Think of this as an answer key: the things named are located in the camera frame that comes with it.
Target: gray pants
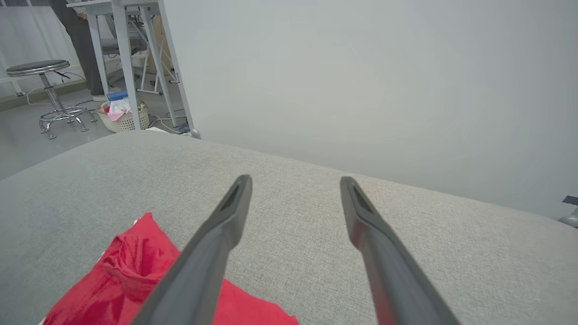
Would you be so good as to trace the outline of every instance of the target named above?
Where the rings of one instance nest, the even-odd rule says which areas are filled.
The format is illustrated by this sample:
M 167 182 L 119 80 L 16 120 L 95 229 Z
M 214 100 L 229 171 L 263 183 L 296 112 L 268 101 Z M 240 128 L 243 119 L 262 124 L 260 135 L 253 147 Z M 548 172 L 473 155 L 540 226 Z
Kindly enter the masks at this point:
M 104 95 L 88 21 L 80 18 L 74 9 L 68 8 L 66 0 L 50 0 L 50 6 L 71 37 L 90 94 L 93 96 Z

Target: wicker basket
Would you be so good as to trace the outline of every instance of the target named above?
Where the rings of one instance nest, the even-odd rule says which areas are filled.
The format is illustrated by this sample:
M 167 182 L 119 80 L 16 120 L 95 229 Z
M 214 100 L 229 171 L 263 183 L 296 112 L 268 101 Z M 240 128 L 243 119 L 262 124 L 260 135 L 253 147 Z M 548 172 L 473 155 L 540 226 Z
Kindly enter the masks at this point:
M 125 114 L 118 120 L 111 121 L 110 117 L 108 117 L 104 112 L 104 109 L 99 108 L 96 112 L 100 115 L 105 127 L 114 133 L 135 129 L 135 123 L 132 121 L 132 114 Z M 149 127 L 149 110 L 143 101 L 139 102 L 139 121 L 141 130 L 145 130 Z

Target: stool seat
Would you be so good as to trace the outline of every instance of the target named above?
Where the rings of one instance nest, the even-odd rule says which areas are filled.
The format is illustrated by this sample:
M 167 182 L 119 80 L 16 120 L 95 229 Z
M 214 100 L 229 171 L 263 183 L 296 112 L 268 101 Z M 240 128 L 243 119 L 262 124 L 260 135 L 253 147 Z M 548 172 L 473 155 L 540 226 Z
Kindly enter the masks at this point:
M 64 69 L 70 66 L 67 60 L 46 60 L 16 65 L 6 69 L 10 77 L 39 75 L 50 71 Z

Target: metal stool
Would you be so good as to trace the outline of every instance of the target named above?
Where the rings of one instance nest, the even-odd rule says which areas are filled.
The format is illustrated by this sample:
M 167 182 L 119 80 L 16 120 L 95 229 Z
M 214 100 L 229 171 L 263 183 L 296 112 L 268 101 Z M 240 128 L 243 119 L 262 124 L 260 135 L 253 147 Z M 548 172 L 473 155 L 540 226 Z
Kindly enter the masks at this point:
M 52 133 L 50 129 L 50 124 L 52 122 L 60 121 L 60 120 L 67 120 L 67 123 L 72 123 L 77 121 L 80 126 L 82 126 L 82 132 L 88 131 L 88 128 L 84 126 L 84 123 L 78 117 L 80 114 L 88 114 L 91 117 L 90 122 L 96 122 L 94 115 L 86 109 L 85 107 L 81 106 L 72 106 L 68 108 L 64 108 L 60 98 L 56 94 L 54 87 L 50 84 L 48 79 L 46 78 L 45 73 L 50 71 L 56 71 L 59 69 L 64 69 L 70 66 L 70 63 L 66 60 L 48 60 L 48 61 L 39 61 L 33 63 L 26 63 L 21 65 L 16 65 L 15 67 L 8 68 L 6 73 L 10 77 L 20 77 L 20 76 L 29 76 L 29 75 L 39 75 L 40 79 L 44 83 L 44 90 L 48 94 L 50 98 L 50 102 L 54 106 L 54 110 L 52 112 L 48 112 L 46 114 L 40 115 L 38 124 L 40 125 L 40 133 L 47 133 L 48 138 L 54 139 L 56 136 Z

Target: white wall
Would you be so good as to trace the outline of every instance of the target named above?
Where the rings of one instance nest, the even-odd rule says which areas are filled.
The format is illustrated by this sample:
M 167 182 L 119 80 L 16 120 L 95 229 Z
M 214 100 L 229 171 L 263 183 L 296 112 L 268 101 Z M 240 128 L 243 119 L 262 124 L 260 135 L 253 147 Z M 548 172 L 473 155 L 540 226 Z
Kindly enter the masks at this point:
M 165 8 L 204 140 L 548 217 L 573 209 L 575 0 Z
M 112 38 L 103 17 L 99 18 L 99 22 L 101 37 Z M 6 66 L 0 63 L 0 97 L 15 93 L 10 83 L 11 78 L 6 74 L 6 68 L 14 65 L 62 59 L 68 60 L 71 64 L 64 71 L 84 76 L 70 37 L 50 7 L 0 8 L 0 53 L 6 61 Z M 71 79 L 64 79 L 65 82 L 81 80 L 75 75 L 68 76 Z M 55 73 L 50 73 L 47 77 L 52 83 L 62 83 L 61 77 Z M 44 87 L 38 76 L 21 78 L 18 83 L 25 92 Z

